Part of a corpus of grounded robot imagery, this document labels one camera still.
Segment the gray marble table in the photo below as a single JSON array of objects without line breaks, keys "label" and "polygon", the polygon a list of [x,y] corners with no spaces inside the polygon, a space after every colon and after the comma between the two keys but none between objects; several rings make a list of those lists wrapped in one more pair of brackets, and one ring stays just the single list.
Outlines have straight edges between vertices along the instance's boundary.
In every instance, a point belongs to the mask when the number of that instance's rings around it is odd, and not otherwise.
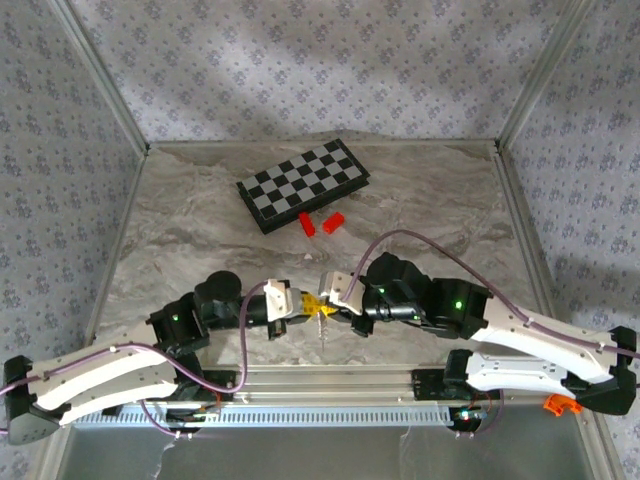
[{"label": "gray marble table", "polygon": [[[351,270],[380,234],[407,228],[427,235],[485,274],[517,302],[533,307],[524,261],[486,148],[461,144],[354,145],[371,173],[370,185],[312,214],[319,232],[307,238],[292,223],[263,235],[235,183],[313,144],[198,146],[153,149],[138,189],[125,244],[98,328],[98,337],[126,328],[219,269],[236,272],[243,291],[266,278],[288,278],[315,292],[326,270]],[[319,228],[340,211],[345,225],[333,235]],[[415,262],[432,277],[469,279],[450,260],[408,237],[387,239],[384,249]],[[447,341],[402,324],[377,324],[362,339],[331,322],[324,351],[317,325],[292,327],[269,342],[248,335],[252,364],[442,363]],[[238,362],[235,331],[212,335],[200,354],[204,365]]]}]

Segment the patterned wallpaper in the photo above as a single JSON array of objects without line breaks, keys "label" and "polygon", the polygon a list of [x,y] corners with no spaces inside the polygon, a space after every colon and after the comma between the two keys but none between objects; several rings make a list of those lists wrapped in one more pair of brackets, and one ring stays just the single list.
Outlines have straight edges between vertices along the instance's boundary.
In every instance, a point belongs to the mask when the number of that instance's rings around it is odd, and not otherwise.
[{"label": "patterned wallpaper", "polygon": [[[1,364],[81,346],[137,155],[46,2],[0,17]],[[35,447],[0,438],[0,479]]]},{"label": "patterned wallpaper", "polygon": [[565,0],[73,4],[159,141],[496,137]]},{"label": "patterned wallpaper", "polygon": [[[640,330],[638,92],[640,3],[603,0],[511,149],[556,303],[599,330]],[[640,401],[608,423],[628,478],[640,479]]]}]

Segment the red block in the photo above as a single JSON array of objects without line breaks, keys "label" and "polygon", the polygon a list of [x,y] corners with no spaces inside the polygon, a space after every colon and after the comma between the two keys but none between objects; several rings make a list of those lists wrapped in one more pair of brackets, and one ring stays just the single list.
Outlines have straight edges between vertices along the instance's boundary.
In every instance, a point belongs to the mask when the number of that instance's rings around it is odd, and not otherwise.
[{"label": "red block", "polygon": [[325,220],[322,229],[331,235],[336,229],[344,223],[344,216],[340,212],[336,212]]},{"label": "red block", "polygon": [[313,226],[313,222],[311,221],[311,217],[309,217],[308,213],[303,212],[299,214],[298,220],[300,220],[304,233],[307,234],[307,237],[313,237],[316,234],[316,227]]}]

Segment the chessboard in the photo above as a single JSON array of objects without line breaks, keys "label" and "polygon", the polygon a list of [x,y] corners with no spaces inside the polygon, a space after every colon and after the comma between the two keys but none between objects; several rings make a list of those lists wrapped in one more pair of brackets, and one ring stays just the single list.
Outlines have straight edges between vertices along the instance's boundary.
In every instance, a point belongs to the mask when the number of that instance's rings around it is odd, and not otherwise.
[{"label": "chessboard", "polygon": [[263,233],[272,232],[368,185],[369,172],[340,139],[238,182]]}]

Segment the yellow object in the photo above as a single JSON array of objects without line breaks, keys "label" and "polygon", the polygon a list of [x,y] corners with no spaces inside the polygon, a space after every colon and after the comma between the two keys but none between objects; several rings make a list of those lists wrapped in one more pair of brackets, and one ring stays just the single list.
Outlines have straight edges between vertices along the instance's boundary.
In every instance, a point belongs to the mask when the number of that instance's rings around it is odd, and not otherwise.
[{"label": "yellow object", "polygon": [[573,413],[582,412],[582,405],[576,402],[573,398],[558,395],[557,393],[549,396],[549,398],[544,402],[544,409],[553,412],[556,417],[561,416],[564,413],[565,408],[568,408]]},{"label": "yellow object", "polygon": [[336,313],[337,308],[328,307],[321,300],[317,299],[310,293],[302,294],[302,313],[313,317],[316,313],[322,312],[327,317],[332,313]]}]

